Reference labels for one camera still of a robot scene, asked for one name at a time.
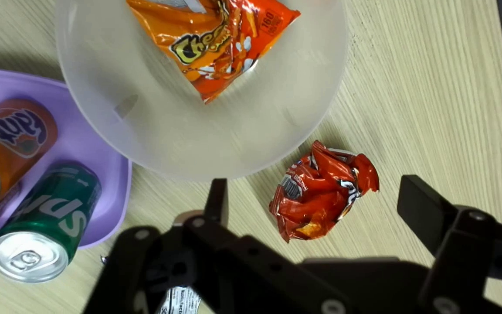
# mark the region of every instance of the can lid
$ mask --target can lid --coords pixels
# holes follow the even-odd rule
[[[56,242],[37,233],[0,236],[0,273],[24,282],[42,283],[57,278],[68,266],[68,255]]]

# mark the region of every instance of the soda can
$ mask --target soda can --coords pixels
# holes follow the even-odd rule
[[[0,104],[0,201],[56,144],[54,118],[30,100]]]
[[[98,177],[78,163],[54,167],[0,231],[0,273],[42,283],[73,261],[99,198]]]

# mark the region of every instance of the orange snack bag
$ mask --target orange snack bag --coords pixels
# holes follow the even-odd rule
[[[300,16],[275,0],[200,0],[204,15],[152,0],[127,4],[204,104],[249,71]]]

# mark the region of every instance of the black robotic claw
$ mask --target black robotic claw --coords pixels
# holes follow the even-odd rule
[[[155,313],[172,287],[192,287],[216,313],[502,313],[483,299],[502,280],[502,226],[450,205],[418,177],[403,177],[397,212],[436,257],[430,269],[399,261],[293,264],[251,236],[225,229],[227,180],[204,215],[160,236],[122,233],[85,313]]]

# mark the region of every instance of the red wrapper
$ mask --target red wrapper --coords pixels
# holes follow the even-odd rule
[[[326,236],[357,198],[378,191],[378,175],[362,154],[326,149],[314,142],[294,163],[268,205],[284,242]]]

